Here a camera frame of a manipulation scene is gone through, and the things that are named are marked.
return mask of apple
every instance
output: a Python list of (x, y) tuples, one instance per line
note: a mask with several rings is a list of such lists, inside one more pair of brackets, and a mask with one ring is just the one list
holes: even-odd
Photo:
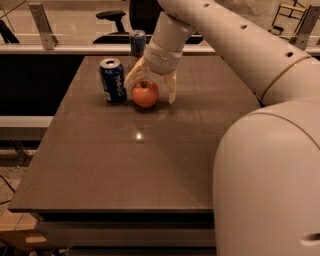
[(131, 90), (133, 101), (142, 108), (150, 108), (159, 99), (159, 87), (150, 80), (144, 79), (136, 82)]

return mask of table surface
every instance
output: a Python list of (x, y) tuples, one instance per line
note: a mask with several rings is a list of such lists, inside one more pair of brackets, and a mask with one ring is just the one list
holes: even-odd
[[(205, 212), (213, 209), (213, 164), (230, 125), (259, 108), (218, 56), (184, 56), (177, 99), (161, 77), (152, 109), (110, 105), (84, 59), (9, 209), (30, 213)], [(125, 74), (129, 56), (119, 57)]]

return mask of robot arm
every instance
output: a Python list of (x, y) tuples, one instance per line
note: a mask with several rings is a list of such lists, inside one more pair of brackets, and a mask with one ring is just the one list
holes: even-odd
[[(216, 2), (159, 0), (159, 4), (165, 13), (159, 17), (143, 61), (152, 72), (175, 81), (171, 78), (184, 43), (196, 30), (265, 105), (314, 99), (315, 91), (319, 92), (313, 79), (320, 67), (317, 60)], [(127, 84), (137, 79), (134, 73), (135, 69)], [(169, 87), (175, 90), (174, 82)]]
[(238, 120), (220, 142), (218, 255), (320, 255), (319, 62), (214, 1), (158, 1), (165, 13), (140, 65), (172, 76), (196, 30), (270, 105)]

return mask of soda can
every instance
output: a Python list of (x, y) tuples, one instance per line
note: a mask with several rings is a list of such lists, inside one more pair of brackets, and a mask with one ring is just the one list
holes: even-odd
[(123, 66), (119, 59), (107, 58), (100, 62), (100, 75), (105, 98), (110, 104), (121, 104), (127, 99)]
[(133, 30), (130, 33), (130, 47), (131, 55), (135, 58), (141, 58), (146, 47), (146, 32)]

